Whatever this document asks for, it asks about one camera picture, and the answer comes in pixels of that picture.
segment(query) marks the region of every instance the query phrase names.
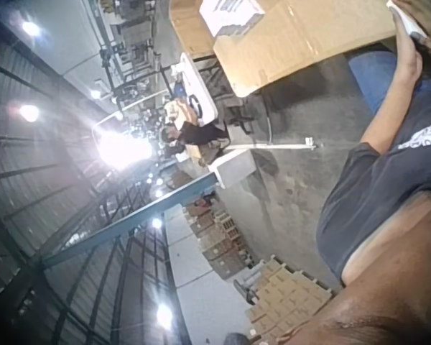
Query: blue jeans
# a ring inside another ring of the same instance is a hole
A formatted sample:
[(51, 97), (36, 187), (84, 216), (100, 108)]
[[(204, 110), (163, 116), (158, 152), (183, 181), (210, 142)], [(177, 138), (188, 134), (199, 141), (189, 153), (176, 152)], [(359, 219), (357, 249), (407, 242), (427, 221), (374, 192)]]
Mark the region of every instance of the blue jeans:
[[(396, 55), (389, 51), (371, 51), (352, 57), (350, 69), (373, 115), (379, 110), (396, 70)], [(418, 93), (431, 91), (431, 79), (421, 79), (415, 87)]]

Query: gray floor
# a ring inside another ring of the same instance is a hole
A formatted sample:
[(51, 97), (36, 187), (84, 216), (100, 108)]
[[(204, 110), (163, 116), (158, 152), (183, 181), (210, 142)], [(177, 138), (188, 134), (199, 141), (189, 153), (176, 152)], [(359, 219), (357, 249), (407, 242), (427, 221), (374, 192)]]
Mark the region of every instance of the gray floor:
[[(180, 55), (167, 3), (159, 1), (155, 47), (163, 65)], [(315, 243), (320, 209), (335, 185), (348, 150), (370, 121), (369, 110), (343, 56), (301, 70), (244, 99), (244, 113), (256, 118), (253, 134), (230, 129), (232, 142), (266, 142), (267, 105), (274, 143), (305, 143), (319, 148), (253, 151), (255, 174), (218, 194), (256, 256), (275, 254), (291, 267), (304, 269), (332, 288), (338, 281), (321, 260)], [(184, 165), (193, 175), (203, 171)]]

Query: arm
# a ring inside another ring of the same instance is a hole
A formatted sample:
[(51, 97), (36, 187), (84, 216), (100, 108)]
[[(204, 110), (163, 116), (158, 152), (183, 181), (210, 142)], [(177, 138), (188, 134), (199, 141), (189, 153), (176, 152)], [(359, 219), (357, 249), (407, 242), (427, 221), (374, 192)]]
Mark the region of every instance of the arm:
[(413, 90), (414, 82), (405, 82), (394, 75), (386, 98), (364, 132), (361, 142), (370, 144), (380, 154), (388, 152), (407, 114)]
[(370, 144), (380, 154), (388, 152), (404, 121), (423, 66), (402, 20), (397, 13), (393, 15), (397, 28), (396, 72), (383, 104), (361, 138), (361, 142)]

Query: white pipe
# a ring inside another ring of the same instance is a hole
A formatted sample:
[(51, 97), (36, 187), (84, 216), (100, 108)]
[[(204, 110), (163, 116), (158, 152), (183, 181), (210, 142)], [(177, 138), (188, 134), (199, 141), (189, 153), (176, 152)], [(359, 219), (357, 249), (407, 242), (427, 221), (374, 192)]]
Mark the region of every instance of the white pipe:
[(258, 149), (258, 150), (313, 150), (315, 149), (315, 145), (309, 144), (241, 144), (241, 145), (230, 145), (225, 150), (249, 150), (249, 149)]

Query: t-shirt logo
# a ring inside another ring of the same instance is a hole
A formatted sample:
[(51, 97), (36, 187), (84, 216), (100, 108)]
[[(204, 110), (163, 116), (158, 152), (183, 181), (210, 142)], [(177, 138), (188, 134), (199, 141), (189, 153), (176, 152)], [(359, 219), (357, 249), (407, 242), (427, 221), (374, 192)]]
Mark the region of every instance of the t-shirt logo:
[(414, 135), (412, 135), (412, 138), (408, 142), (405, 142), (404, 144), (399, 145), (398, 149), (405, 149), (408, 147), (411, 147), (412, 149), (420, 146), (430, 146), (431, 145), (431, 126), (426, 127), (425, 129), (422, 129), (421, 131), (418, 131)]

